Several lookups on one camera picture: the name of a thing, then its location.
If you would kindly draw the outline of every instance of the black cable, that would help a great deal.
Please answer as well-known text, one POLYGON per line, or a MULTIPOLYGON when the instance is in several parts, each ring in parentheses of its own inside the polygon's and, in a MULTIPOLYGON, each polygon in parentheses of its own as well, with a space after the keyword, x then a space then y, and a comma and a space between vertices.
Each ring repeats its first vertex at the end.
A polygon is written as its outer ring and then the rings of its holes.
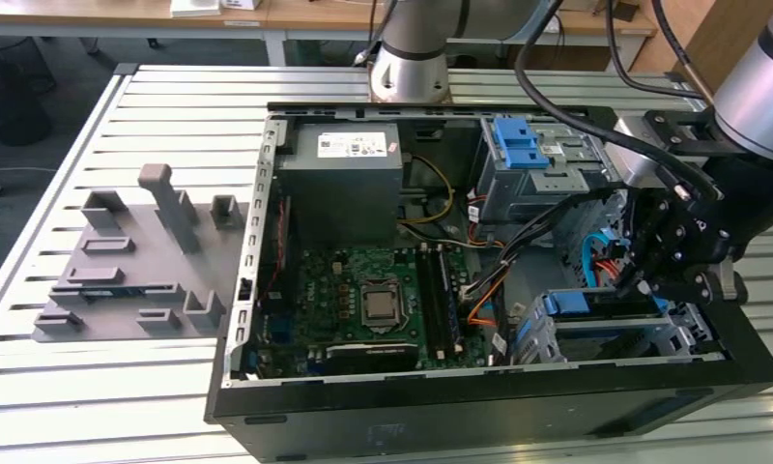
POLYGON ((557 68, 557 63, 559 62, 559 57, 565 52, 565 46, 567 45, 567 34, 565 33, 565 23, 562 22, 562 17, 557 15, 557 20, 559 21, 559 39, 557 40, 557 53, 554 53, 554 61, 551 61, 551 70, 557 68))
POLYGON ((520 231, 516 233, 504 248, 502 248, 502 252, 496 258, 496 266, 484 270, 484 276, 470 285, 470 293, 474 293, 495 279, 498 279, 504 270, 508 269, 511 263, 519 258, 519 249, 530 245, 534 240, 539 239, 551 230, 554 230, 557 223, 559 220, 562 220, 567 211, 579 206, 582 203, 607 198, 614 194, 614 192, 615 188, 598 188, 597 190, 591 190, 587 193, 569 196, 563 201, 561 201, 557 205, 542 212, 542 214, 539 214, 534 219, 531 219, 522 227, 520 231))
POLYGON ((662 94, 670 95, 673 97, 683 97, 686 99, 702 99, 703 96, 699 92, 694 92, 693 90, 679 90, 671 89, 669 87, 658 87, 655 85, 643 84, 631 79, 627 70, 625 69, 625 65, 622 64, 622 58, 619 57, 619 46, 617 44, 617 26, 615 26, 615 19, 614 19, 614 0, 607 0, 607 6, 605 8, 605 24, 607 26, 607 45, 610 46, 610 57, 614 62, 614 68, 617 69, 617 73, 619 77, 622 77, 622 81, 629 84, 629 86, 634 87, 643 92, 650 92, 653 94, 662 94))
POLYGON ((679 61, 687 66, 691 64, 691 57, 687 55, 687 51, 685 51, 685 47, 682 46, 682 43, 679 43, 679 39, 677 38, 677 34, 671 28, 666 9, 662 6, 662 0, 653 0, 651 3, 654 5, 654 13, 657 13, 657 20, 659 21, 659 29, 662 29, 662 33, 669 40, 669 44, 671 44, 671 48, 674 49, 679 61))
POLYGON ((378 0, 372 0, 372 8, 370 10, 370 38, 367 45, 372 44, 372 34, 375 33, 375 10, 378 10, 378 0))
POLYGON ((536 28, 536 33, 530 36, 526 44, 519 52, 519 57, 516 58, 516 79, 527 95, 534 100, 534 102, 544 109, 551 116, 554 116, 559 122, 571 126, 578 131, 582 131, 598 138, 605 142, 611 142, 621 147, 633 150, 634 152, 646 155, 651 160, 657 161, 659 166, 657 167, 657 173, 659 178, 669 189, 679 190, 682 187, 689 190, 687 194, 695 193, 690 191, 689 187, 693 187, 699 191, 702 197, 706 200, 717 201, 721 198, 719 190, 715 187, 714 180, 711 177, 694 166, 686 164, 677 156, 669 153, 662 148, 651 145, 646 141, 611 129, 601 128, 599 126, 591 124, 589 121, 577 118, 562 110, 554 102, 539 92, 539 89, 532 84, 532 81, 527 77, 524 72, 524 65, 527 63, 527 57, 530 56, 530 51, 539 39, 540 34, 551 21, 551 17, 557 14, 559 6, 562 5, 562 0, 551 5, 551 9, 542 19, 542 23, 536 28), (679 182, 685 181, 686 186, 682 186, 679 182))
MULTIPOLYGON (((355 61, 352 66, 362 65, 367 61, 370 55, 372 54, 372 51, 375 50, 375 46, 378 45, 380 38, 384 35, 384 29, 387 28, 387 23, 392 19, 392 13, 396 11, 398 6, 399 6, 399 0, 392 0, 390 7, 387 7, 387 13, 384 14, 384 19, 382 20, 382 23, 378 26, 378 31, 375 31, 375 34, 372 34, 372 36, 370 37, 370 43, 367 45, 367 49, 356 57, 356 61, 355 61)), ((372 10, 372 15, 370 17, 370 27, 375 27, 375 10, 372 10)))

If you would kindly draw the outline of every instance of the wooden desk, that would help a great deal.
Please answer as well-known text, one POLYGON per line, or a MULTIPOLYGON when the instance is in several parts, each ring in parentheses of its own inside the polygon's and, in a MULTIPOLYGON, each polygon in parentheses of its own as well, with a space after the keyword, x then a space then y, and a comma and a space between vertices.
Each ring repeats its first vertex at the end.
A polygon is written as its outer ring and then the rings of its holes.
MULTIPOLYGON (((368 0, 274 0, 270 4, 267 29, 272 34, 267 40, 340 40, 366 41, 370 26, 368 0)), ((376 12, 380 23, 383 9, 376 12)), ((566 44, 582 46, 607 46, 605 15, 585 12, 561 12, 566 31, 566 44)), ((621 57, 627 69, 631 68, 639 50, 649 37, 657 35, 658 27, 639 13, 633 22, 617 20, 621 57)), ((558 43, 559 31, 547 32, 539 39, 540 44, 558 43)), ((522 44, 523 40, 490 41, 456 39, 455 43, 470 44, 522 44)))
POLYGON ((255 11, 224 9, 219 16, 172 18, 172 0, 0 0, 0 24, 202 28, 254 21, 264 27, 271 2, 255 11))
MULTIPOLYGON (((172 39, 259 39, 267 44, 270 64, 286 66, 287 40, 366 41, 368 0, 264 0, 255 11, 224 9, 219 16, 172 18, 171 0, 0 0, 0 35, 52 37, 128 37, 172 39)), ((379 7, 376 20, 380 21, 379 7)), ((605 18, 562 12, 566 44, 607 46, 605 18)), ((617 21, 621 56, 631 67, 655 24, 642 14, 634 22, 617 21)), ((540 44, 557 44, 549 32, 540 44)), ((458 43, 520 44, 523 41, 454 40, 458 43)))
MULTIPOLYGON (((370 5, 368 0, 274 0, 266 27, 364 31, 370 27, 370 5)), ((380 6, 375 17, 376 23, 380 23, 380 6)), ((567 35, 605 36, 605 14, 594 16, 585 12, 561 12, 561 18, 567 35)), ((657 25, 642 13, 633 22, 617 20, 619 35, 653 37, 657 30, 657 25)))

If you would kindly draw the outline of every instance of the floor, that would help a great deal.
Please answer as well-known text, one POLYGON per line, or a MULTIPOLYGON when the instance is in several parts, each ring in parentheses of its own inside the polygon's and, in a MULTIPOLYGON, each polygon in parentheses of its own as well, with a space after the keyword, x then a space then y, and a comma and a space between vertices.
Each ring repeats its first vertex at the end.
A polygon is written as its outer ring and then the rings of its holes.
MULTIPOLYGON (((0 168, 34 166, 58 169, 92 112, 118 63, 184 65, 267 65, 263 42, 235 40, 160 40, 152 49, 147 40, 103 39, 100 55, 90 56, 78 39, 38 40, 58 88, 42 97, 55 129, 47 139, 26 147, 0 144, 0 168)), ((334 54, 344 52, 340 46, 334 54)), ((0 266, 50 184, 46 171, 0 171, 0 266)))

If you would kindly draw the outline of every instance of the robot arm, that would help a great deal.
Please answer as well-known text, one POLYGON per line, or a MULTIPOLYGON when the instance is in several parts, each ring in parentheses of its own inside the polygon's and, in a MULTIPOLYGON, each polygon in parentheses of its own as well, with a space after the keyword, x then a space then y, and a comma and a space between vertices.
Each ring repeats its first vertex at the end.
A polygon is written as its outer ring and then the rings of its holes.
MULTIPOLYGON (((626 223, 634 246, 619 286, 693 303, 743 303, 733 263, 773 226, 773 17, 717 93, 715 107, 702 114, 650 111, 643 120, 667 141, 666 150, 703 159, 722 198, 686 203, 663 189, 633 192, 626 223)), ((634 156, 637 165, 637 154, 617 156, 627 163, 634 156)))
POLYGON ((380 102, 444 102, 450 38, 510 40, 531 35, 543 0, 395 0, 371 74, 380 102))

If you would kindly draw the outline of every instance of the motherboard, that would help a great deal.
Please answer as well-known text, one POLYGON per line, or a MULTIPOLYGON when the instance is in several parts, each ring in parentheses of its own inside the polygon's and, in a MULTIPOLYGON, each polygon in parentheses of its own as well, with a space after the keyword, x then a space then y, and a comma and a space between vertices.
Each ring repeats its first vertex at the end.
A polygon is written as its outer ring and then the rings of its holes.
POLYGON ((460 248, 308 249, 292 309, 267 317, 270 377, 483 366, 484 334, 463 325, 460 248))

